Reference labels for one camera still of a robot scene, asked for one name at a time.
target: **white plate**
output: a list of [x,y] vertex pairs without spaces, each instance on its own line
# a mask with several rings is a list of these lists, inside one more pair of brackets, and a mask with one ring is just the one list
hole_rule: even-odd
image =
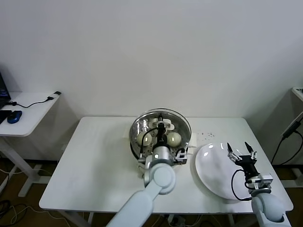
[[[237,147],[234,144],[230,145],[235,152]],[[231,181],[233,173],[242,168],[235,165],[227,154],[227,143],[210,143],[201,147],[196,154],[196,171],[202,183],[210,191],[222,198],[237,200],[232,193]],[[233,188],[239,198],[250,197],[244,182],[244,173],[237,172],[233,180]]]

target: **white desk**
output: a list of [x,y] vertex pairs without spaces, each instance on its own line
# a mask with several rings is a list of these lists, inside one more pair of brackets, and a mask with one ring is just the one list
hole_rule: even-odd
[[45,103],[35,104],[30,108],[23,108],[21,106],[12,106],[6,105],[2,110],[21,110],[22,116],[20,120],[15,124],[9,124],[5,119],[0,124],[0,150],[7,158],[9,158],[14,164],[14,168],[9,174],[9,178],[2,182],[0,185],[0,191],[3,190],[6,181],[11,179],[12,174],[14,174],[17,167],[24,171],[28,176],[27,181],[22,187],[19,196],[26,196],[28,190],[30,189],[33,183],[48,183],[50,180],[49,176],[39,176],[37,170],[41,168],[42,165],[36,165],[31,168],[23,158],[9,145],[5,137],[15,136],[15,137],[24,137],[28,136],[33,132],[39,122],[43,119],[49,109],[54,105],[58,100],[58,95],[52,93],[25,93],[25,92],[11,92],[11,102],[17,102],[21,105],[27,106],[35,102],[41,102],[46,100],[48,96],[54,97],[53,100],[49,100]]
[[[248,124],[243,118],[187,118],[197,133],[198,147],[210,142],[248,142],[258,152],[256,168],[271,173],[272,193],[293,204]],[[134,118],[84,117],[81,119],[47,188],[40,207],[47,210],[117,212],[129,197],[144,188],[129,141],[123,139]],[[176,166],[176,187],[154,202],[154,213],[252,213],[250,202],[228,201],[209,191],[198,179],[192,156]],[[89,226],[72,212],[62,212],[78,226]]]

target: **egg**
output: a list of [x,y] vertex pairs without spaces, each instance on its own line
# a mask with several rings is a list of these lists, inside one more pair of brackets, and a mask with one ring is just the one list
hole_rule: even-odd
[[177,132],[170,132],[167,135],[167,143],[168,143],[168,145],[170,145],[173,148],[179,146],[181,144],[181,140],[182,140],[182,138],[181,138],[180,134]]
[[[139,144],[139,146],[141,146],[142,143],[142,137],[144,136],[146,132],[140,132],[140,134],[137,136],[137,143]],[[150,143],[152,142],[152,135],[150,133],[147,133],[146,136],[144,137],[144,141],[143,141],[143,146],[146,147],[148,145],[150,145]]]

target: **black cable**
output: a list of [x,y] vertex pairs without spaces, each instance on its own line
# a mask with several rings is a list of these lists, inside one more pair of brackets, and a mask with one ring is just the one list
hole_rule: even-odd
[[156,129],[158,129],[158,127],[156,127],[156,128],[153,128],[153,129],[150,129],[150,130],[148,130],[144,135],[143,135],[143,137],[142,137],[142,141],[141,141],[141,146],[140,146],[140,154],[142,154],[143,153],[143,143],[144,143],[144,137],[148,134],[148,133],[150,133],[151,131],[154,131],[154,130],[156,130]]
[[29,108],[29,107],[31,107],[32,105],[39,104],[39,103],[45,103],[45,102],[47,102],[47,101],[49,101],[49,100],[53,100],[53,99],[54,99],[53,97],[49,96],[49,97],[47,97],[46,100],[44,100],[44,101],[42,101],[42,102],[35,102],[35,103],[32,103],[31,105],[28,105],[28,106],[23,106],[23,105],[21,105],[21,104],[19,104],[19,103],[17,103],[17,102],[9,102],[9,103],[6,103],[5,105],[12,105],[12,106],[18,105],[18,106],[21,106],[21,107],[23,107],[23,108]]
[[237,200],[240,200],[240,201],[250,201],[250,200],[251,200],[251,197],[249,197],[249,198],[244,198],[244,199],[240,199],[240,198],[236,195],[236,193],[235,193],[235,191],[234,191],[234,189],[233,189],[233,178],[235,177],[236,173],[239,172],[239,171],[244,172],[243,169],[237,169],[237,170],[233,173],[233,175],[232,175],[232,182],[231,182],[231,185],[232,185],[232,193],[233,193],[233,195],[237,198]]
[[[19,203],[19,204],[17,204],[17,205],[14,205],[15,209],[16,209],[17,206],[20,206],[20,205],[27,207],[26,204]],[[5,214],[7,214],[11,209],[13,209],[13,207],[10,206],[10,208],[7,210],[7,212],[6,212]],[[17,224],[18,222],[20,222],[20,221],[24,218],[24,216],[25,216],[26,213],[27,213],[27,209],[25,209],[23,212],[24,212],[23,216],[20,217],[18,220],[16,220],[16,222],[15,222],[14,224],[0,225],[0,227],[13,226],[13,225]]]
[[200,224],[200,227],[202,227],[203,223],[208,223],[211,227],[215,227],[213,223],[211,223],[210,221],[207,221],[207,220],[202,221],[201,224]]
[[9,212],[10,208],[10,201],[9,200],[2,200],[0,201],[0,219]]
[[285,164],[286,162],[289,162],[290,160],[292,160],[301,150],[302,146],[303,146],[303,136],[301,135],[301,133],[299,133],[298,131],[295,131],[296,134],[298,134],[300,137],[301,137],[301,145],[300,145],[300,148],[298,149],[298,151],[290,158],[288,159],[287,161],[283,162],[282,164],[280,165],[283,165]]
[[20,105],[20,104],[16,104],[16,105],[18,105],[18,106],[21,106],[21,107],[23,107],[23,108],[29,108],[29,107],[31,107],[32,105],[35,105],[35,104],[39,104],[39,103],[45,103],[45,102],[47,102],[49,99],[47,99],[47,100],[45,100],[45,101],[43,101],[43,102],[36,102],[36,103],[32,103],[31,105],[28,105],[28,106],[23,106],[23,105]]
[[245,186],[247,189],[255,190],[255,188],[248,187],[246,184],[247,184],[247,182],[244,183],[244,186]]
[[283,142],[283,140],[285,140],[285,137],[283,137],[283,138],[280,140],[279,145],[278,145],[277,148],[276,148],[276,152],[275,152],[275,154],[274,154],[274,156],[273,156],[273,159],[272,159],[271,162],[270,162],[271,164],[273,164],[274,159],[275,159],[275,157],[276,157],[276,155],[277,155],[277,153],[278,153],[278,151],[279,151],[279,148],[280,148],[281,143]]

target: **computer mouse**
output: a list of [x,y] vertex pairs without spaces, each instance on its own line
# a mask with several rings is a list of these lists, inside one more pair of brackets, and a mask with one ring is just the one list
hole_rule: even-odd
[[20,120],[20,117],[22,115],[21,110],[15,110],[8,116],[8,123],[14,124]]

